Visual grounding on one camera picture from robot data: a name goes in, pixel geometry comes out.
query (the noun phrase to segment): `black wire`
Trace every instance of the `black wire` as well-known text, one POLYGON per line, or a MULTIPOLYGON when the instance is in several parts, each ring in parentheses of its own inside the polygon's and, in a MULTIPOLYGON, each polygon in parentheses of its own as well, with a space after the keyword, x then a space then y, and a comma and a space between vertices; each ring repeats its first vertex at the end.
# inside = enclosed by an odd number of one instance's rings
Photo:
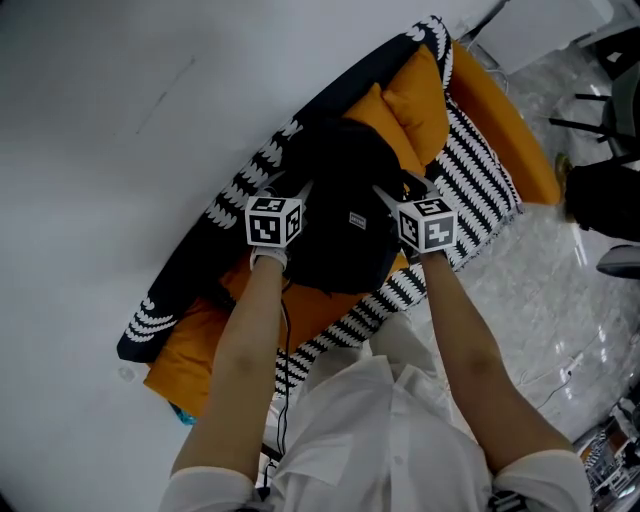
POLYGON ((285 365, 284 365, 284 383, 285 383, 285 396, 284 396, 284 407, 280 411, 280 415, 278 416, 278 431, 276 433, 276 442, 278 445, 278 450, 282 455, 287 452, 287 447, 285 444, 285 436, 287 434, 287 412, 289 410, 289 343, 291 341, 291 319, 289 318, 289 311, 287 310, 287 306, 284 303, 284 300, 280 301, 282 304, 282 313, 284 314, 285 324, 287 326, 287 341, 285 343, 285 365), (284 415, 284 427, 282 431, 282 442, 280 441, 280 420, 284 415))
POLYGON ((571 377, 573 376, 571 372, 567 372, 569 375, 569 378, 567 379, 567 382, 565 382, 564 384, 562 384, 562 386, 560 386, 559 388, 554 389, 551 394, 547 397, 547 399, 542 402, 542 405, 539 405, 538 407, 536 407, 536 409, 539 411, 540 409, 542 409, 545 405, 547 405, 547 403, 549 402, 549 400, 551 400, 551 397, 553 397, 553 395, 555 395, 558 391, 560 391, 562 388, 566 387, 569 382, 571 382, 571 377))

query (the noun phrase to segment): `black backpack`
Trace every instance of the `black backpack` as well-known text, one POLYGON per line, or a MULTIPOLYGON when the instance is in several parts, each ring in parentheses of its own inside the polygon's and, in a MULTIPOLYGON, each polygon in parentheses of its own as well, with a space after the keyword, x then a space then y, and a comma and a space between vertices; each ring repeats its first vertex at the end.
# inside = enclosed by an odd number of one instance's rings
POLYGON ((582 229, 640 242, 640 172, 606 162, 567 177, 567 211, 582 229))
POLYGON ((293 136, 282 169, 294 196, 309 180, 302 234, 287 275, 325 292, 369 293, 382 286, 400 250, 396 222, 374 192, 401 201, 403 174, 395 152, 373 128, 326 119, 293 136))

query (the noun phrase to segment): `shirt sleeve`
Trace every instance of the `shirt sleeve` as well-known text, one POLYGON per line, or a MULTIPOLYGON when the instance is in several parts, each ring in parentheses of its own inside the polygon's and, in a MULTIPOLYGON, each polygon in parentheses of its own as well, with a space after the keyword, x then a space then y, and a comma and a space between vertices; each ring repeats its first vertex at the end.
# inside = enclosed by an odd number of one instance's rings
POLYGON ((253 483, 243 474, 223 468, 196 467, 182 469, 171 477, 160 512, 262 510, 263 504, 259 502, 253 483))
POLYGON ((531 512, 588 512, 591 490, 580 457, 564 450, 534 453, 504 468, 494 488, 525 498, 531 512))

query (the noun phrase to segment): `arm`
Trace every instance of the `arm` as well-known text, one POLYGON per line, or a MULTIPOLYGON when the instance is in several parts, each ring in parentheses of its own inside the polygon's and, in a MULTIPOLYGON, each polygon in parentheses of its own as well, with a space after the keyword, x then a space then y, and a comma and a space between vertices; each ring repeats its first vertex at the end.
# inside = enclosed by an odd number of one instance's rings
POLYGON ((172 473, 213 466, 255 481, 275 386, 281 294, 282 264, 259 258, 220 337, 204 412, 172 473))
POLYGON ((500 349, 442 253, 422 255, 438 348, 451 393, 492 471, 569 441, 520 395, 500 349))

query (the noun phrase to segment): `backpack label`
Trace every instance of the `backpack label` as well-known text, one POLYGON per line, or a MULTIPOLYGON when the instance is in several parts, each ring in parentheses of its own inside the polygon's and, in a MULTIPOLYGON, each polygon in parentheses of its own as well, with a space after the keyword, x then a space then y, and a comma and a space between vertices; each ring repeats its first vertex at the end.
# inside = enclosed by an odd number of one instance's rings
POLYGON ((349 212, 349 223, 358 226, 360 229, 367 229, 367 219, 357 213, 349 212))

